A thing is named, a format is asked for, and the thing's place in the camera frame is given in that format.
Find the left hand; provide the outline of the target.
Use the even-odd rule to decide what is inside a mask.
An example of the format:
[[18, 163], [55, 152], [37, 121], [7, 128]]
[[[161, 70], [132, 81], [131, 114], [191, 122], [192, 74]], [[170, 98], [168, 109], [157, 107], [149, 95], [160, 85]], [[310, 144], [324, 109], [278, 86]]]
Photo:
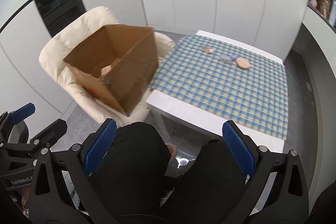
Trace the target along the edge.
[[23, 214], [29, 215], [30, 188], [23, 188], [21, 191], [21, 194], [22, 194], [21, 203], [22, 203]]

